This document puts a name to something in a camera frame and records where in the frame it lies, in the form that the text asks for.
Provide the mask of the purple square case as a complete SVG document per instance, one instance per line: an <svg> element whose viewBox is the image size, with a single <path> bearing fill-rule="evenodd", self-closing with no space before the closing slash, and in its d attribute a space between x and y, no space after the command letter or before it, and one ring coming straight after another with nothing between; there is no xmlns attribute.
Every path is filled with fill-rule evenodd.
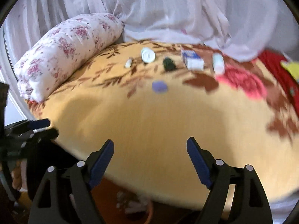
<svg viewBox="0 0 299 224"><path fill-rule="evenodd" d="M154 81L152 83L152 90L155 93L164 93L168 91L168 85L163 81Z"/></svg>

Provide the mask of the small beige lip balm tube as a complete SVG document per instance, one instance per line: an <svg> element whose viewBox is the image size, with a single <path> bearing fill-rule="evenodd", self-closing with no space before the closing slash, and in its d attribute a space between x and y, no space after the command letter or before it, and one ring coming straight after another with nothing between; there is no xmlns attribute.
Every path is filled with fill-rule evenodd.
<svg viewBox="0 0 299 224"><path fill-rule="evenodd" d="M129 69L132 65L132 62L133 62L133 58L130 57L125 63L125 68Z"/></svg>

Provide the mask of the dark green small bottle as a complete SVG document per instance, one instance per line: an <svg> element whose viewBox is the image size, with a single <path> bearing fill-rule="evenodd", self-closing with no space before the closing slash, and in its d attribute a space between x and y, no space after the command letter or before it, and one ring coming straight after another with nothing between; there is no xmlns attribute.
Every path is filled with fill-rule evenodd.
<svg viewBox="0 0 299 224"><path fill-rule="evenodd" d="M166 72L174 71L177 69L174 61L169 57L165 57L162 64L163 64L163 68Z"/></svg>

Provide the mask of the orange trash bin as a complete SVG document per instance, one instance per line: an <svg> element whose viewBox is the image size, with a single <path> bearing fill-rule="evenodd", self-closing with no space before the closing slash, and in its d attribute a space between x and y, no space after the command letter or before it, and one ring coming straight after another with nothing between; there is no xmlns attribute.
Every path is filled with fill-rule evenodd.
<svg viewBox="0 0 299 224"><path fill-rule="evenodd" d="M130 192L108 179L91 191L96 207L106 223L150 223L153 203L144 195Z"/></svg>

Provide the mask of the floral pink white pillow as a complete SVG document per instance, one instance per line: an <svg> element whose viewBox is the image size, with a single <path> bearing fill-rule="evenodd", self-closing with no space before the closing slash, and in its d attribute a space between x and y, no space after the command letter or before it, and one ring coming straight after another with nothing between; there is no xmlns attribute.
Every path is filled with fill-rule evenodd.
<svg viewBox="0 0 299 224"><path fill-rule="evenodd" d="M123 27L113 14L93 13L50 29L14 66L20 96L43 102L87 60L113 44Z"/></svg>

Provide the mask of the yellow floral plush blanket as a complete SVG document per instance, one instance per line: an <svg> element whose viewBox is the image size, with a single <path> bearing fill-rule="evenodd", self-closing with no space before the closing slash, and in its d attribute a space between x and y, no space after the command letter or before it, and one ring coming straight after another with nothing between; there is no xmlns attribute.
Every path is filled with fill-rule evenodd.
<svg viewBox="0 0 299 224"><path fill-rule="evenodd" d="M156 54L148 64L140 55L146 47ZM181 50L195 51L204 70L188 70ZM259 59L225 57L225 74L217 76L212 54L206 46L150 41L110 46L45 102L28 105L36 118L50 119L58 143L79 159L112 140L106 177L154 200L203 206L208 190L187 153L190 137L230 166L252 165L268 200L288 196L298 189L298 117L291 102ZM176 70L164 70L165 57ZM155 93L154 81L168 91Z"/></svg>

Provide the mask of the white slim bottle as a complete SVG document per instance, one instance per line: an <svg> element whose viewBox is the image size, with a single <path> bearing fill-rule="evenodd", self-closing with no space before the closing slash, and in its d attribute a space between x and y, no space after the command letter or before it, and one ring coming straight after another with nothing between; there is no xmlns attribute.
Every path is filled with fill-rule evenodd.
<svg viewBox="0 0 299 224"><path fill-rule="evenodd" d="M212 65L215 74L223 75L225 73L224 58L220 53L212 55Z"/></svg>

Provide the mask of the blue white medicine box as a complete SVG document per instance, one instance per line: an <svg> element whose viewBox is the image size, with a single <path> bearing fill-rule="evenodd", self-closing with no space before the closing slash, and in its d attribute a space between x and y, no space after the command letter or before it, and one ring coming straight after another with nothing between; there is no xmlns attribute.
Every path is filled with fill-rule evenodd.
<svg viewBox="0 0 299 224"><path fill-rule="evenodd" d="M181 50L181 57L188 70L204 70L204 60L192 50Z"/></svg>

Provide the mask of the red blanket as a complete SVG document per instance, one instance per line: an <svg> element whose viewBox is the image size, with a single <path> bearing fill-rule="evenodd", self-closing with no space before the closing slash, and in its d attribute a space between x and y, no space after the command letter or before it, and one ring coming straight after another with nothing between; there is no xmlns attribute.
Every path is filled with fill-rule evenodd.
<svg viewBox="0 0 299 224"><path fill-rule="evenodd" d="M264 50L258 55L258 58L280 83L298 115L298 83L281 66L281 61L286 61L285 56L272 50Z"/></svg>

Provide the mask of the yellow patterned cloth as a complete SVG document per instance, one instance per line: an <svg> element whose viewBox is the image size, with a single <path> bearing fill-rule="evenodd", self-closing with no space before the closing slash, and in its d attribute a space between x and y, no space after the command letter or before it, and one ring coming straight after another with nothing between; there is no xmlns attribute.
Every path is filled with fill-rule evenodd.
<svg viewBox="0 0 299 224"><path fill-rule="evenodd" d="M281 61L280 64L298 83L299 82L299 62Z"/></svg>

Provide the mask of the white round jar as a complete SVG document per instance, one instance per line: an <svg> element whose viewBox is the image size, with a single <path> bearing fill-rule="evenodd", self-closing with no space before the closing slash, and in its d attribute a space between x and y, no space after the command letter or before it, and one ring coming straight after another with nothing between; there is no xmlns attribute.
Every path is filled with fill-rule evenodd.
<svg viewBox="0 0 299 224"><path fill-rule="evenodd" d="M154 60L156 59L155 52L152 49L147 48L147 47L142 48L140 55L141 55L142 61L147 64L154 62Z"/></svg>

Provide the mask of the sheer white curtain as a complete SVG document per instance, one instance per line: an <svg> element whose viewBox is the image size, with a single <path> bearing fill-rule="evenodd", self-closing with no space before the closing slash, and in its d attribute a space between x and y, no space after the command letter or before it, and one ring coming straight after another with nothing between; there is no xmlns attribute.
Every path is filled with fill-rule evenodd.
<svg viewBox="0 0 299 224"><path fill-rule="evenodd" d="M284 0L18 0L4 21L13 61L80 14L110 13L123 41L204 43L239 61L269 48L298 59L298 24Z"/></svg>

